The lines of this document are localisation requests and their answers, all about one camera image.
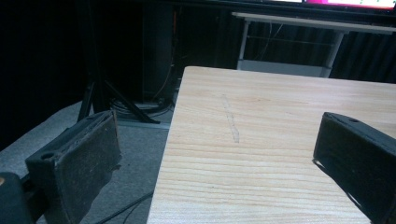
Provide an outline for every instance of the desk leg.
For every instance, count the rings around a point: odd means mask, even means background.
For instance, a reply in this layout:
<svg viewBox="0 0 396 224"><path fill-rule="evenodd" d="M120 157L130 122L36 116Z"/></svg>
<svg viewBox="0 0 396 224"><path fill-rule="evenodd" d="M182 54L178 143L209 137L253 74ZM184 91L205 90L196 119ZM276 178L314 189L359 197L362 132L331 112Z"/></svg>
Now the desk leg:
<svg viewBox="0 0 396 224"><path fill-rule="evenodd" d="M244 34L242 36L241 49L239 50L238 65L236 66L237 70L241 70L242 61L244 61L245 46L247 44L249 25L250 25L250 21L245 21L245 28L244 28Z"/></svg>
<svg viewBox="0 0 396 224"><path fill-rule="evenodd" d="M326 64L323 66L320 73L321 77L329 77L332 72L332 64L334 63L337 52L340 49L341 42L343 41L344 35L347 34L345 31L335 31L334 41L332 48L330 49L329 56L327 57Z"/></svg>

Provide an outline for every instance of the tripod leg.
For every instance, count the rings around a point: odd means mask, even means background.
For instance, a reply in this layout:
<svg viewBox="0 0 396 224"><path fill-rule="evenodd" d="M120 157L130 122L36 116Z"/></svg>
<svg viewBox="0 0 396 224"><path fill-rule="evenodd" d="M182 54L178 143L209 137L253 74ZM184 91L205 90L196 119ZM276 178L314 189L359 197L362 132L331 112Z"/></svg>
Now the tripod leg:
<svg viewBox="0 0 396 224"><path fill-rule="evenodd" d="M95 87L95 83L91 81L88 84L87 89L85 90L84 99L81 103L81 109L79 110L79 114L78 114L78 121L90 115L94 87Z"/></svg>

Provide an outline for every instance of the dark wall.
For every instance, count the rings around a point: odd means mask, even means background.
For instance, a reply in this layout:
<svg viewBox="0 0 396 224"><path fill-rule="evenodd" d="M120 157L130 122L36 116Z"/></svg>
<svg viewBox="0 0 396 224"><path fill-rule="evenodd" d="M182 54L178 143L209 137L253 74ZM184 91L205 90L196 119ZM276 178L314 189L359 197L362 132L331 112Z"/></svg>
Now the dark wall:
<svg viewBox="0 0 396 224"><path fill-rule="evenodd" d="M0 150L81 100L84 61L74 1L0 2Z"/></svg>

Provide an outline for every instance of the floor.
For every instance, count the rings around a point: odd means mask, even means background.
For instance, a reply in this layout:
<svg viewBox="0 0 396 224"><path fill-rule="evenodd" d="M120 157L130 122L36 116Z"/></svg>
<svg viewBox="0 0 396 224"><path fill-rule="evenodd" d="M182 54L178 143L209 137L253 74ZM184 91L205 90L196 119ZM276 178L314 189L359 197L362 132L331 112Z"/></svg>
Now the floor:
<svg viewBox="0 0 396 224"><path fill-rule="evenodd" d="M64 108L1 151L0 171L26 175L24 160L66 128L74 125L79 107L80 103L77 103ZM120 120L118 131L122 154L121 168L113 173L111 181L102 188L81 223L98 223L126 204L154 190L172 115L172 108L152 115L154 119L162 122L160 125L146 126L139 122ZM131 215L128 216L128 213L132 208L106 223L146 223L150 202L147 199ZM46 221L42 217L37 223Z"/></svg>

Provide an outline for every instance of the screen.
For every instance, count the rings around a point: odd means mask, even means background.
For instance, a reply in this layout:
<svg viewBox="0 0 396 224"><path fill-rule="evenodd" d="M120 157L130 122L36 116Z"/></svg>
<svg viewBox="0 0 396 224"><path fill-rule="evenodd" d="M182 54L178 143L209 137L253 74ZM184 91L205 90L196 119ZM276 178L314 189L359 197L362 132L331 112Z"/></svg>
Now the screen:
<svg viewBox="0 0 396 224"><path fill-rule="evenodd" d="M305 2L330 6L368 7L393 10L396 0L305 0Z"/></svg>

